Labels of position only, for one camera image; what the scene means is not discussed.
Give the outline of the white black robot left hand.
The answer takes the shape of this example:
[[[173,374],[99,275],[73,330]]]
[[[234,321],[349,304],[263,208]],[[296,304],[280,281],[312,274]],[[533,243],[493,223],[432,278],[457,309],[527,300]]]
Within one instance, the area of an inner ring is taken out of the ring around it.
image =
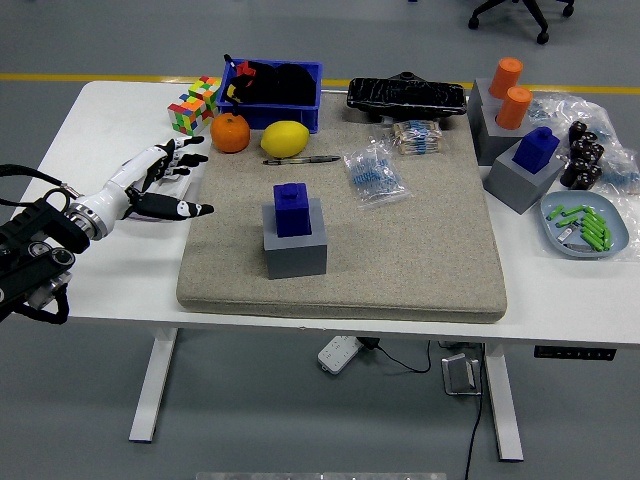
[[[214,207],[209,204],[149,191],[153,183],[175,175],[187,176],[193,168],[206,162],[205,155],[182,151],[188,145],[203,141],[202,136],[182,136],[147,148],[125,162],[99,192],[74,200],[67,208],[67,216],[89,239],[100,240],[113,231],[118,220],[132,213],[169,221],[213,213]]]

